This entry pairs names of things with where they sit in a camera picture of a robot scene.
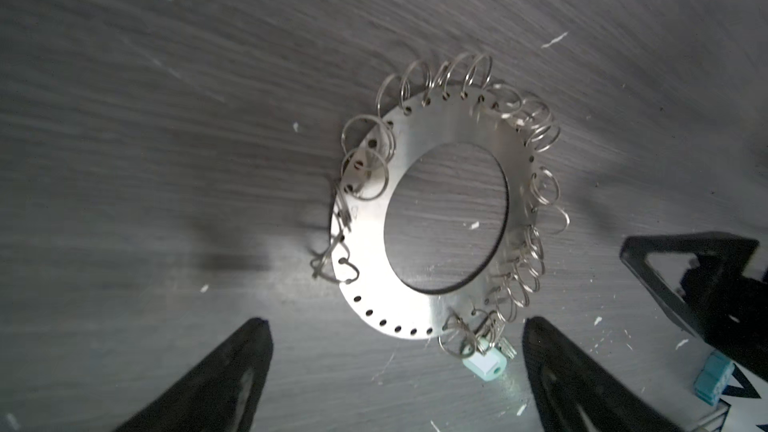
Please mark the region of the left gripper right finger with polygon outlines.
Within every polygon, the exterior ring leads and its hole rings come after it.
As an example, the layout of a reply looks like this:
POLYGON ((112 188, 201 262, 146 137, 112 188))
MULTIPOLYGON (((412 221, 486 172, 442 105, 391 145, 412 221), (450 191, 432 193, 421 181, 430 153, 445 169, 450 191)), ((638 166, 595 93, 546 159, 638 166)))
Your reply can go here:
POLYGON ((546 431, 679 431, 543 317, 525 322, 522 355, 546 431))

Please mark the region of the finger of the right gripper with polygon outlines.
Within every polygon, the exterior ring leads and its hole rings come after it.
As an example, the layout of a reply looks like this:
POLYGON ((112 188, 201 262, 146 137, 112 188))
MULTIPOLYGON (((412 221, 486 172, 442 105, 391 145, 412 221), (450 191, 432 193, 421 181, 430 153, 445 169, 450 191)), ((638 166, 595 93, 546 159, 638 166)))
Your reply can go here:
POLYGON ((630 236, 620 259, 679 328, 767 379, 767 278, 744 275, 756 239, 727 232, 630 236), (692 254, 675 288, 650 264, 652 254, 692 254))

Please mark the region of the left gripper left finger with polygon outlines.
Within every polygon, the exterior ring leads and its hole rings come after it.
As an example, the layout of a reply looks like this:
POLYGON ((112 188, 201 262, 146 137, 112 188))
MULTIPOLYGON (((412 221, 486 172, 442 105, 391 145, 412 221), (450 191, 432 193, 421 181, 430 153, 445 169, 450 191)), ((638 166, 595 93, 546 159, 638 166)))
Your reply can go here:
POLYGON ((119 431, 249 431, 274 344, 269 322, 251 318, 119 431))

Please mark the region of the mint green key tag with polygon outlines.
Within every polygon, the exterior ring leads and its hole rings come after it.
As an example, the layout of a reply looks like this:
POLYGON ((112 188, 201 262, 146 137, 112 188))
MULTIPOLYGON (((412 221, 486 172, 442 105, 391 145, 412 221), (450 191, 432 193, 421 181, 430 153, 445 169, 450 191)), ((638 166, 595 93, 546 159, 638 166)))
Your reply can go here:
POLYGON ((517 351, 505 338, 495 344, 480 338, 472 354, 464 357, 462 363, 483 381, 491 382, 502 376, 508 362, 516 356, 517 351))

